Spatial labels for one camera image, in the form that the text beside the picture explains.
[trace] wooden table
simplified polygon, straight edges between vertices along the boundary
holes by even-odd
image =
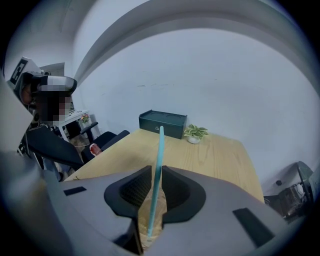
[[[140,169],[155,171],[159,134],[138,129],[89,161],[66,181]],[[241,142],[210,134],[199,144],[165,136],[162,165],[231,182],[264,202],[254,166]]]

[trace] white wall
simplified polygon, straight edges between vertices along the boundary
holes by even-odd
[[[96,0],[78,28],[73,43],[73,75],[96,40],[121,16],[148,0]]]
[[[100,65],[80,93],[102,131],[132,132],[154,109],[240,140],[265,194],[293,162],[318,166],[314,88],[281,54],[240,34],[188,29],[144,39]]]

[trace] teal plastic rod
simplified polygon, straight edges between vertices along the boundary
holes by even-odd
[[[159,135],[160,135],[159,147],[158,147],[158,155],[156,158],[153,192],[152,192],[152,200],[151,200],[150,215],[149,215],[148,237],[151,237],[152,230],[154,229],[156,207],[157,207],[157,200],[158,200],[158,193],[159,193],[159,182],[161,177],[162,161],[164,158],[164,151],[165,151],[165,132],[164,132],[163,126],[160,126]]]

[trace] curved ceiling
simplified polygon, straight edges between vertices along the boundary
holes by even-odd
[[[320,95],[319,63],[300,29],[279,11],[251,0],[150,0],[108,27],[83,58],[78,84],[101,63],[147,37],[189,28],[215,28],[244,34],[274,48],[307,77]]]

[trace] office chair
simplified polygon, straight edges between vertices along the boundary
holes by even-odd
[[[124,138],[129,134],[128,131],[124,131],[117,136],[112,132],[105,132],[97,139],[93,140],[93,143],[97,141],[97,144],[100,148],[107,149],[111,147],[113,144]],[[82,161],[76,148],[69,142],[55,135],[49,128],[42,126],[40,128],[36,128],[33,130],[29,130],[26,132],[27,140],[24,143],[28,144],[28,148],[31,152],[42,156],[43,158],[47,158],[59,164],[64,164],[67,166],[71,166],[75,171],[86,164],[88,161],[94,158],[94,156],[90,153],[90,149],[88,145],[81,152],[81,156],[85,158],[85,161]]]

